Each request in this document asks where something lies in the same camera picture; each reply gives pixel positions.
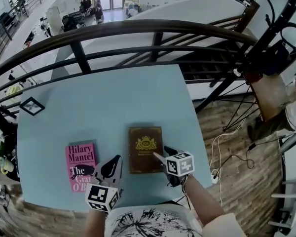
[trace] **wooden floor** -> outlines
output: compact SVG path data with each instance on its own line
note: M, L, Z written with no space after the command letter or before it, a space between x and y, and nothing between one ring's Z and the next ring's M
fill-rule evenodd
M209 161L213 139L223 133L222 128L229 122L237 106L238 103L234 102L216 101L198 114ZM248 104L244 104L238 113L242 114L247 108ZM245 158L251 145L246 131L250 121L252 118L246 120L236 134L221 138L222 162L231 154ZM274 229L267 222L274 215L278 199L271 198L271 194L280 191L282 180L278 142L257 146L249 151L248 158L255 161L253 169L248 169L246 162L237 157L231 158L222 168L222 206L226 212L236 215L246 235L272 236ZM211 169L218 167L219 153L215 143ZM208 190L220 201L218 184ZM84 213L49 209L23 202L20 187L14 188L11 197L8 213L0 206L0 229L6 236L76 236L84 225Z

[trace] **light blue table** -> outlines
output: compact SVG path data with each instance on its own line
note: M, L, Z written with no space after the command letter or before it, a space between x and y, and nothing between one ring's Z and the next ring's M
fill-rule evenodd
M72 78L25 92L46 109L20 110L18 164L24 200L86 211L84 193L71 191L65 146L93 141L98 161L123 157L118 207L155 204L182 196L163 173L129 174L128 128L161 126L163 144L194 154L194 176L204 187L211 177L204 141L185 81L177 65L130 68Z

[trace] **glove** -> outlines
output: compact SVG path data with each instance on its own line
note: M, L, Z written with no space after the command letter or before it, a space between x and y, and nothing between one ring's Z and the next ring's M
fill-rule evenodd
M167 146L164 146L163 149L164 149L165 152L168 153L169 156L175 156L177 154L184 153L184 151L182 151L182 150L177 151L177 150L175 150L173 148L170 148L170 147L167 147ZM167 163L166 163L166 158L165 157L162 157L161 155L159 155L157 153L153 153L153 155L155 157L157 157L161 161L161 163L163 165L163 172L166 174L167 179L170 182L172 187L176 187L176 186L180 185L185 180L187 175L175 176L175 175L172 175L172 174L168 173L168 171L167 171Z

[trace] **power adapter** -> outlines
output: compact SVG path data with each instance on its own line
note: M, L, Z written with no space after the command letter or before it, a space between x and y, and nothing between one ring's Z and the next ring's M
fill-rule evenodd
M219 176L218 176L218 175L215 176L215 175L213 175L213 174L211 174L211 176L212 176L212 183L213 183L213 184L217 184L217 182L219 181Z

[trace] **book cover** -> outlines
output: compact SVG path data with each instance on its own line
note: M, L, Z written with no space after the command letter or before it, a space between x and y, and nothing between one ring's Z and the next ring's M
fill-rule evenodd
M129 171L133 174L162 172L161 162L153 152L163 155L161 127L129 129Z
M85 192L97 164L94 144L66 146L66 161L72 191Z

